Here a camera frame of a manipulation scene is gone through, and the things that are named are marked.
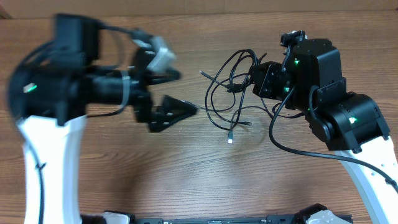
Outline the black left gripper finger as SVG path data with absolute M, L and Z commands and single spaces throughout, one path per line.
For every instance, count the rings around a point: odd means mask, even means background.
M 197 111 L 196 106 L 165 95 L 162 104 L 151 113 L 148 122 L 149 131 L 152 133 L 162 132 L 175 123 L 196 115 Z
M 181 73 L 172 67 L 168 67 L 165 70 L 148 70 L 146 74 L 146 85 L 158 85 L 172 82 L 179 80 L 180 77 Z

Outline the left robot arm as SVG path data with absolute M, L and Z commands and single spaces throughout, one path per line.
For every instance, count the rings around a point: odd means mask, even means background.
M 124 33 L 138 49 L 126 70 L 100 66 L 100 32 Z M 149 87 L 180 78 L 166 41 L 140 29 L 113 27 L 73 14 L 55 16 L 54 38 L 28 54 L 7 88 L 7 103 L 24 140 L 26 223 L 133 223 L 129 213 L 84 215 L 79 209 L 80 146 L 89 104 L 133 108 L 136 121 L 159 133 L 197 113 L 164 96 L 153 104 Z

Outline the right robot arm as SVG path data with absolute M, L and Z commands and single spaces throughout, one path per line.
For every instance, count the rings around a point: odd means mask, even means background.
M 369 96 L 350 92 L 339 50 L 305 32 L 282 34 L 282 62 L 250 69 L 253 92 L 303 113 L 312 133 L 338 160 L 357 188 L 373 223 L 397 222 L 397 158 L 388 124 Z

